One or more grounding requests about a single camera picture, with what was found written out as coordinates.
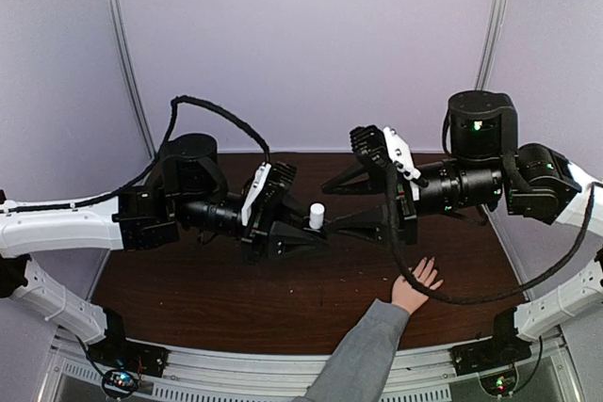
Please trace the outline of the white cap with black brush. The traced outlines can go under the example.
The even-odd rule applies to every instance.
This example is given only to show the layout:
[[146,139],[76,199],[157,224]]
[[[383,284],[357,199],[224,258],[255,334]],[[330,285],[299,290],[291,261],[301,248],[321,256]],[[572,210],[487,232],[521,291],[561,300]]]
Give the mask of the white cap with black brush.
[[325,206],[315,202],[310,206],[308,224],[312,230],[320,230],[324,224]]

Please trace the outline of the grey sleeved forearm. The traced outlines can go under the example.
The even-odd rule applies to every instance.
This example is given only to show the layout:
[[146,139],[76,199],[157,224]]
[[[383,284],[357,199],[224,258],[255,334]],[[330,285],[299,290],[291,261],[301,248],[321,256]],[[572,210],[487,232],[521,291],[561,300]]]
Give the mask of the grey sleeved forearm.
[[374,300],[297,401],[379,401],[410,314]]

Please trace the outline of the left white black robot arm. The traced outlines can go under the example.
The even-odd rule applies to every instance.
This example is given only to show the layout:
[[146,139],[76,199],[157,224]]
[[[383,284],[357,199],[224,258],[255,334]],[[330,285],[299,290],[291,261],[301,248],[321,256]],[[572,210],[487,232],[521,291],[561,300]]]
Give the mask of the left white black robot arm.
[[98,200],[1,204],[2,297],[20,300],[69,330],[116,368],[136,358],[122,318],[51,278],[34,253],[158,249],[192,228],[233,237],[251,263],[327,245],[324,206],[315,203],[305,212],[289,194],[297,173],[293,166],[264,162],[245,192],[232,193],[218,165],[218,143],[206,134],[168,141],[157,164],[152,184],[122,188]]

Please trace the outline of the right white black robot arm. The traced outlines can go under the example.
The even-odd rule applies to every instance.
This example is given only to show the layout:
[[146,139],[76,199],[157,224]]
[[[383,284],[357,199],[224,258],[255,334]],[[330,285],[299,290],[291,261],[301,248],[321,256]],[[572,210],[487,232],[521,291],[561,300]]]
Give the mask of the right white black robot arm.
[[442,129],[446,158],[417,165],[393,128],[359,126],[350,132],[356,164],[322,187],[329,195],[382,194],[382,207],[325,224],[340,233],[385,243],[399,268],[403,247],[417,239],[421,217],[459,217],[484,206],[540,221],[572,225],[578,251],[587,233],[602,232],[602,184],[545,145],[518,142],[518,117],[505,93],[469,90],[448,99]]

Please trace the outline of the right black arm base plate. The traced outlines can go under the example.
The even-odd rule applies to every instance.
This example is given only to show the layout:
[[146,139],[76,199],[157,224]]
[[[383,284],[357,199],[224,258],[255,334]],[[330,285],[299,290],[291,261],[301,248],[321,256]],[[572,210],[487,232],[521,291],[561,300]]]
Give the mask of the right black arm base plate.
[[463,376],[526,360],[531,357],[531,345],[519,339],[490,338],[454,346],[449,352],[456,375]]

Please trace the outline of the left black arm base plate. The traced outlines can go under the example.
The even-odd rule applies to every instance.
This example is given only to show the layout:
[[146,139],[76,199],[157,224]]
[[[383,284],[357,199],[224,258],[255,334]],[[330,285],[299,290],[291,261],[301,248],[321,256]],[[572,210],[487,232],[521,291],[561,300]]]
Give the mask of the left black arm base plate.
[[94,362],[156,378],[163,376],[169,357],[169,350],[165,347],[130,341],[121,348],[100,344],[90,345],[88,352]]

